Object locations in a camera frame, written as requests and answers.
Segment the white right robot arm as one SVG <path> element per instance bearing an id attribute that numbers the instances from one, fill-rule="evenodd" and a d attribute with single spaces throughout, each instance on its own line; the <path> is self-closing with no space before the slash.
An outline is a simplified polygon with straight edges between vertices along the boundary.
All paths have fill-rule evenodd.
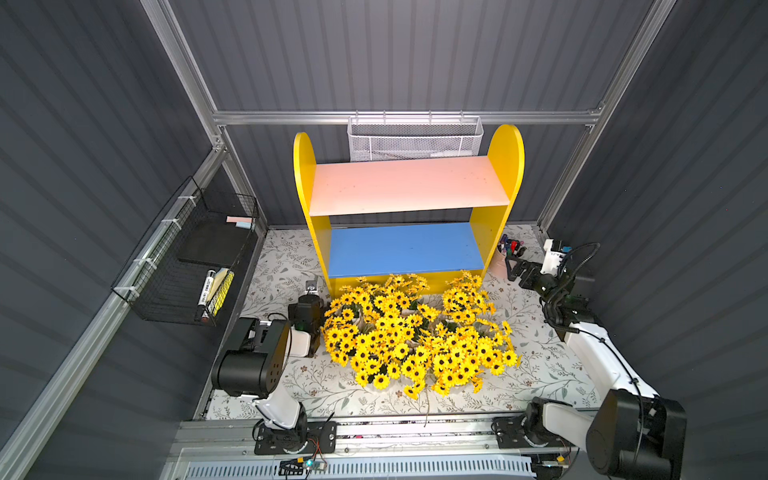
<path id="1" fill-rule="evenodd" d="M 496 418 L 499 448 L 557 442 L 585 453 L 593 469 L 613 479 L 678 479 L 682 475 L 687 416 L 661 397 L 619 353 L 589 306 L 592 278 L 583 269 L 600 248 L 545 243 L 543 262 L 524 260 L 524 246 L 502 238 L 497 246 L 507 277 L 534 291 L 545 322 L 576 354 L 601 402 L 588 415 L 565 401 L 534 398 L 515 419 Z"/>

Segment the shelf pot one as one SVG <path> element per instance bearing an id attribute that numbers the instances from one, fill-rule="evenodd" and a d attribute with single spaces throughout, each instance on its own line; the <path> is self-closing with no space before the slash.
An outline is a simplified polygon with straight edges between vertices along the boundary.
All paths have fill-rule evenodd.
<path id="1" fill-rule="evenodd" d="M 483 368 L 494 376 L 501 376 L 508 368 L 517 368 L 521 358 L 512 342 L 512 327 L 503 320 L 500 324 L 478 319 L 473 328 L 477 332 L 476 352 Z"/>
<path id="2" fill-rule="evenodd" d="M 361 387 L 373 385 L 377 390 L 384 390 L 393 380 L 400 378 L 400 363 L 393 359 L 356 355 L 350 360 L 350 366 L 355 372 L 356 383 Z"/>

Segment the shelf pot five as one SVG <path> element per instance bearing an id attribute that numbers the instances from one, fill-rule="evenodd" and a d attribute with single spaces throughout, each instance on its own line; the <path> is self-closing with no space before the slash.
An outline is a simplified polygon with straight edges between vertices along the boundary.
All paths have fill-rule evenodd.
<path id="1" fill-rule="evenodd" d="M 372 297 L 366 288 L 345 287 L 342 290 L 342 295 L 331 301 L 325 312 L 325 317 L 338 317 L 351 322 L 372 313 L 373 307 Z"/>

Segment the shelf pot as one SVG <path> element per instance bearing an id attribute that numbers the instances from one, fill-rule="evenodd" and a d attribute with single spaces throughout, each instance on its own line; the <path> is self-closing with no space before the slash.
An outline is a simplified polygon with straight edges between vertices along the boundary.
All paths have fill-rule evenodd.
<path id="1" fill-rule="evenodd" d="M 411 341 L 415 346 L 430 344 L 434 338 L 444 338 L 448 334 L 442 311 L 428 304 L 417 303 L 409 318 L 413 330 Z"/>
<path id="2" fill-rule="evenodd" d="M 405 394 L 411 399 L 416 400 L 426 387 L 429 360 L 429 350 L 420 346 L 401 362 L 401 373 L 412 382 L 405 388 Z"/>
<path id="3" fill-rule="evenodd" d="M 449 334 L 434 337 L 429 344 L 430 364 L 435 383 L 432 389 L 447 396 L 456 387 L 471 386 L 474 393 L 483 387 L 478 339 Z"/>

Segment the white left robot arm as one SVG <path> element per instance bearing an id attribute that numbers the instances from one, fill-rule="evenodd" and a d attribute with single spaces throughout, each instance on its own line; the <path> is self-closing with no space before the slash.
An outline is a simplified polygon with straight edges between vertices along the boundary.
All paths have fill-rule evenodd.
<path id="1" fill-rule="evenodd" d="M 266 427 L 277 432 L 303 432 L 306 413 L 281 379 L 291 356 L 306 357 L 319 340 L 325 303 L 307 292 L 265 320 L 240 317 L 219 351 L 210 380 L 231 397 L 248 397 Z"/>

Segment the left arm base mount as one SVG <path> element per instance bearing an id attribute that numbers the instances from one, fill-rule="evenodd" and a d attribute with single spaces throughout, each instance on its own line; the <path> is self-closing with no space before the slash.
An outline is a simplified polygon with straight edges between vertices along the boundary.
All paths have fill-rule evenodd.
<path id="1" fill-rule="evenodd" d="M 300 421 L 290 430 L 268 428 L 259 421 L 252 429 L 255 455 L 330 454 L 336 449 L 338 423 Z"/>

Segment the shelf pot two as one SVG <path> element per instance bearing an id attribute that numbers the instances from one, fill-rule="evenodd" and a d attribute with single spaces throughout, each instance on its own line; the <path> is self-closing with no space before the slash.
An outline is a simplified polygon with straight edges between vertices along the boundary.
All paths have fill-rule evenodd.
<path id="1" fill-rule="evenodd" d="M 323 327 L 325 348 L 331 360 L 359 372 L 369 359 L 372 325 L 363 320 L 330 317 Z"/>
<path id="2" fill-rule="evenodd" d="M 363 350 L 404 356 L 413 349 L 415 328 L 421 317 L 413 310 L 390 310 L 358 322 L 356 346 Z"/>

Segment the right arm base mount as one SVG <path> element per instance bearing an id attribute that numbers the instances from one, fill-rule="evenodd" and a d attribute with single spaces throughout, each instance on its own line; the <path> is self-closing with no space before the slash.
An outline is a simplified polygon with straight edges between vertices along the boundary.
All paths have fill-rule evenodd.
<path id="1" fill-rule="evenodd" d="M 569 441 L 544 428 L 530 426 L 524 415 L 495 417 L 491 421 L 491 431 L 499 449 L 571 448 L 573 446 Z"/>

